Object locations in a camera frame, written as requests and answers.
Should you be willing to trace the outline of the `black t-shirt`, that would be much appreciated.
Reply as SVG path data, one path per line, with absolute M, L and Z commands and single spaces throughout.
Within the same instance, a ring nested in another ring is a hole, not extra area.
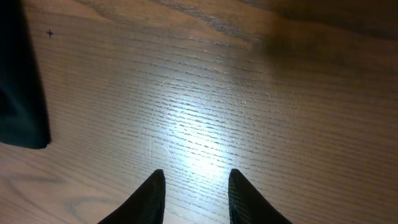
M 50 143 L 47 107 L 22 2 L 1 1 L 1 142 Z

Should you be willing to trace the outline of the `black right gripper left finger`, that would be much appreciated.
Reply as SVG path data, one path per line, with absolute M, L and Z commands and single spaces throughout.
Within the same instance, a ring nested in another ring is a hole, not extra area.
M 165 176 L 155 170 L 115 211 L 98 224 L 163 224 Z

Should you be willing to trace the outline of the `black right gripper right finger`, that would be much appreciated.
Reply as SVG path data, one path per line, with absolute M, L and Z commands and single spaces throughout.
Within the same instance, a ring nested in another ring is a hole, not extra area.
M 228 203 L 230 224 L 292 224 L 238 169 L 229 174 Z

